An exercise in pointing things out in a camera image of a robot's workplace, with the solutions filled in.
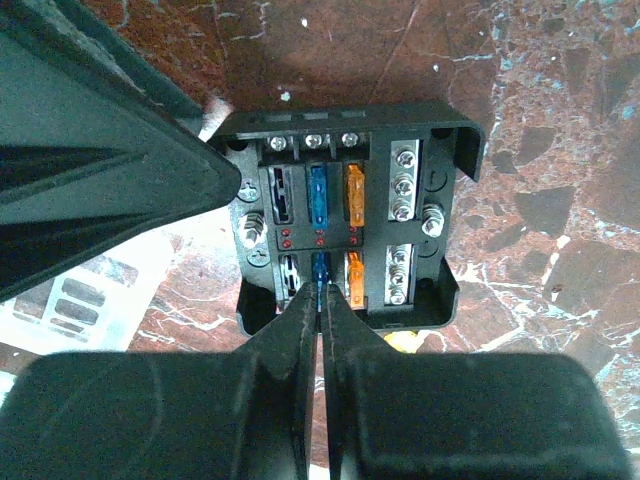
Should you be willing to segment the small yellow fuse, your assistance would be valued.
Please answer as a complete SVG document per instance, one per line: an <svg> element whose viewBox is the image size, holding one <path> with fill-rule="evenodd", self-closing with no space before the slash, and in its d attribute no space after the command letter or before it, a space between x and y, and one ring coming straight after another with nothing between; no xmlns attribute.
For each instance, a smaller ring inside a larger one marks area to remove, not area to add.
<svg viewBox="0 0 640 480"><path fill-rule="evenodd" d="M390 332L384 336L384 340L395 350L402 353L416 353L423 340L413 331Z"/></svg>

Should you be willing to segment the black fuse box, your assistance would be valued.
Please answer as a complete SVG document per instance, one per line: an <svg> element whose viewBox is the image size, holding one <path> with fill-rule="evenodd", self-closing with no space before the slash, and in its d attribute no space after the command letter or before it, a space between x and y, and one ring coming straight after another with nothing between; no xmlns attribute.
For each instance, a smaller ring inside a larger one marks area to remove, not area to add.
<svg viewBox="0 0 640 480"><path fill-rule="evenodd" d="M236 112L212 144L241 174L229 212L246 334L308 282L336 285L374 330L453 320L454 184L461 174L480 177L480 125L438 101Z"/></svg>

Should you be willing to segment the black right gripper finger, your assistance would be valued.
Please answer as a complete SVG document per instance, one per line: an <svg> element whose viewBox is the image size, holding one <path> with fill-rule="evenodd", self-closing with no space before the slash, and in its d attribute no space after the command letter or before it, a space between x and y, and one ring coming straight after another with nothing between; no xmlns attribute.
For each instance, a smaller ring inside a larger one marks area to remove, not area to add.
<svg viewBox="0 0 640 480"><path fill-rule="evenodd" d="M202 110L77 1L1 5L1 296L230 203Z"/></svg>

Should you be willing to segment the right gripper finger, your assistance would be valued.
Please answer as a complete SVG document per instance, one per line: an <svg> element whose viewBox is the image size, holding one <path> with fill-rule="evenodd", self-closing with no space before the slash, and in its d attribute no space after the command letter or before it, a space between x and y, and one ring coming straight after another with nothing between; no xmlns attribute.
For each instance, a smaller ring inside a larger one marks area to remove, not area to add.
<svg viewBox="0 0 640 480"><path fill-rule="evenodd" d="M562 354L402 353L321 293L334 479L629 479L588 371Z"/></svg>
<svg viewBox="0 0 640 480"><path fill-rule="evenodd" d="M317 288L227 353L69 352L1 409L5 479L304 479Z"/></svg>

